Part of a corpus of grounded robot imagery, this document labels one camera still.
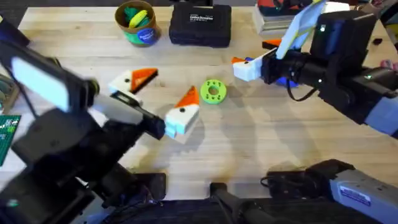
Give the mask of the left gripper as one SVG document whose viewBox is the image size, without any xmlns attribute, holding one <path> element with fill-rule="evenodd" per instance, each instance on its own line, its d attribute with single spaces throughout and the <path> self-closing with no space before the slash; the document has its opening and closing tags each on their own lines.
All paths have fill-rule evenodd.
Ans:
<svg viewBox="0 0 398 224">
<path fill-rule="evenodd" d="M 138 103 L 137 96 L 158 75 L 157 68 L 127 70 L 109 84 L 111 96 L 98 95 L 92 108 L 107 117 L 99 125 L 87 108 L 64 111 L 53 107 L 40 114 L 13 145 L 24 161 L 18 175 L 33 179 L 100 179 L 118 163 L 144 134 L 162 139 L 175 138 L 192 127 L 199 114 L 199 94 L 191 86 L 165 115 L 146 111 L 122 101 L 123 93 Z"/>
</svg>

